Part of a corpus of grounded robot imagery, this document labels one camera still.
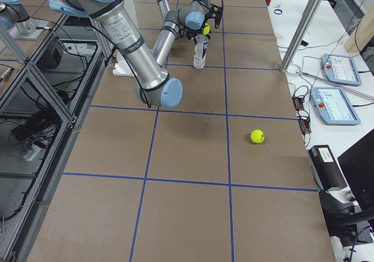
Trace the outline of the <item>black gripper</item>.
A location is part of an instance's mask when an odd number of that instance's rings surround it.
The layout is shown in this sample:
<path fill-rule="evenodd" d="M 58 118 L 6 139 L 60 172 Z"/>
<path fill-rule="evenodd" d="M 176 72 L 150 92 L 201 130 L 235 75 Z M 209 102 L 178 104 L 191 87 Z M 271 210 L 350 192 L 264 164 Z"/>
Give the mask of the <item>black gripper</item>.
<path fill-rule="evenodd" d="M 199 35 L 198 32 L 196 32 L 194 30 L 188 29 L 186 31 L 186 37 L 187 37 L 188 40 L 191 40 L 191 39 L 195 40 L 198 35 Z"/>

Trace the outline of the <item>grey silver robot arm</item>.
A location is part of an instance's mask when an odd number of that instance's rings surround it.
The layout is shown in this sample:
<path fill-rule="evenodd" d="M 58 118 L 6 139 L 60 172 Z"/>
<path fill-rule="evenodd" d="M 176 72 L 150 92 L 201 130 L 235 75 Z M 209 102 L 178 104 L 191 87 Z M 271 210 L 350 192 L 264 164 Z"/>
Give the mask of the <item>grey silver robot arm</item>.
<path fill-rule="evenodd" d="M 165 69 L 165 61 L 181 30 L 201 31 L 210 12 L 211 0 L 192 0 L 190 5 L 172 10 L 168 0 L 156 0 L 164 18 L 158 39 L 150 49 L 124 7 L 124 0 L 49 0 L 56 12 L 89 17 L 106 30 L 119 53 L 127 60 L 138 81 L 137 96 L 147 105 L 176 107 L 183 96 L 179 79 Z"/>
<path fill-rule="evenodd" d="M 205 17 L 195 0 L 179 9 L 171 9 L 168 0 L 156 1 L 164 20 L 162 29 L 171 32 L 177 39 L 184 37 L 186 29 L 201 29 Z"/>

